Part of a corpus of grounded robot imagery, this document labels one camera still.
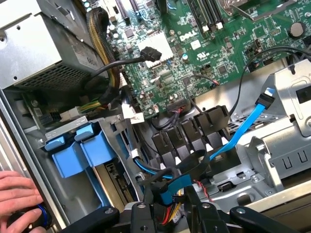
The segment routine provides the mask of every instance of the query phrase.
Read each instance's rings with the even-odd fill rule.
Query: chip
[[[125,30],[125,35],[127,38],[134,36],[134,32],[131,28]]]
[[[227,69],[225,66],[218,67],[218,72],[223,75],[227,73]]]

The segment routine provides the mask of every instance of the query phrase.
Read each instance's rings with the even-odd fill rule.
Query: cable bundle
[[[100,56],[102,62],[107,65],[115,62],[113,52],[106,40],[106,30],[109,24],[109,16],[103,8],[94,8],[86,14],[87,30],[92,44]],[[108,105],[118,94],[120,86],[120,71],[118,67],[108,70],[109,86],[105,93],[99,98],[99,103]],[[98,83],[99,79],[94,79],[86,84],[85,88],[90,89]]]

